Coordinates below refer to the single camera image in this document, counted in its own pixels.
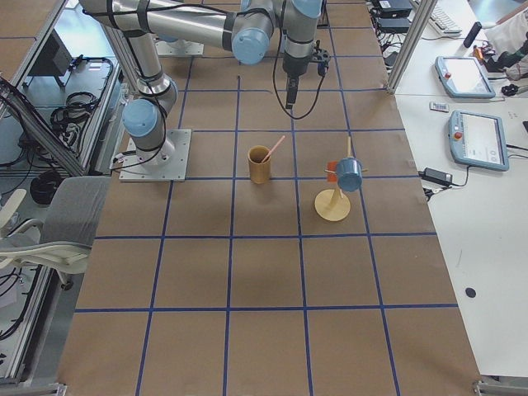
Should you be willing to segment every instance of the orange block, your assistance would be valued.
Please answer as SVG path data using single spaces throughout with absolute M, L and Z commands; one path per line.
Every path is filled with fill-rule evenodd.
M 338 161 L 331 161 L 327 163 L 327 171 L 336 171 Z M 337 183 L 337 175 L 335 173 L 328 173 L 327 172 L 327 182 L 329 183 Z

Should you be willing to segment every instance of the black round object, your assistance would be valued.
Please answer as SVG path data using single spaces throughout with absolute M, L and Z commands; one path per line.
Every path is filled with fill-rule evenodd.
M 477 292 L 475 291 L 475 289 L 473 289 L 471 287 L 468 287 L 465 290 L 465 295 L 467 295 L 468 297 L 470 297 L 472 299 L 472 298 L 474 298 L 475 295 L 477 295 Z
M 49 205 L 62 182 L 63 178 L 56 171 L 41 173 L 31 181 L 31 198 L 39 205 Z

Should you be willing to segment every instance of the office chair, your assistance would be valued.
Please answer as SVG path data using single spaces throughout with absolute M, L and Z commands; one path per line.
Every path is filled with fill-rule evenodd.
M 44 222 L 28 219 L 4 238 L 2 229 L 26 195 L 24 190 L 15 191 L 0 210 L 0 268 L 48 266 L 57 271 L 64 290 L 71 288 L 66 274 L 80 274 L 87 268 L 109 184 L 109 177 L 65 179 L 55 192 Z M 33 227 L 40 231 L 38 241 L 26 233 Z

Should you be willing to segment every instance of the remote control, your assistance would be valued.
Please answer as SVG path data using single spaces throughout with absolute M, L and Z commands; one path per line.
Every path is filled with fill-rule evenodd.
M 435 101 L 430 101 L 429 108 L 434 111 L 442 111 L 444 113 L 449 113 L 449 106 L 447 106 L 447 103 L 437 103 Z

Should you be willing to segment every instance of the chair armrest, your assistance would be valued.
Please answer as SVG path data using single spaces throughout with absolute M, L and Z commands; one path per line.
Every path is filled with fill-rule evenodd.
M 0 209 L 0 238 L 5 236 L 2 233 L 2 229 L 9 223 L 11 217 L 15 214 L 25 196 L 26 190 L 15 190 L 7 200 L 6 204 Z

